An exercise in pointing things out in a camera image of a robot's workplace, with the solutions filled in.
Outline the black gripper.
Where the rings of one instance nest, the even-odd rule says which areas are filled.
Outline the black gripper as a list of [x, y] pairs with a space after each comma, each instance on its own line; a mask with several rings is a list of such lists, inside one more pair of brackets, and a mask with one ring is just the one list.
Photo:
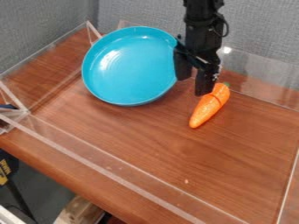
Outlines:
[[178, 40], [174, 48], [175, 75], [185, 81], [200, 67], [196, 95], [202, 96], [213, 91], [221, 74], [218, 50], [228, 36], [228, 20], [221, 13], [225, 0], [184, 0], [184, 6], [186, 30], [185, 41]]

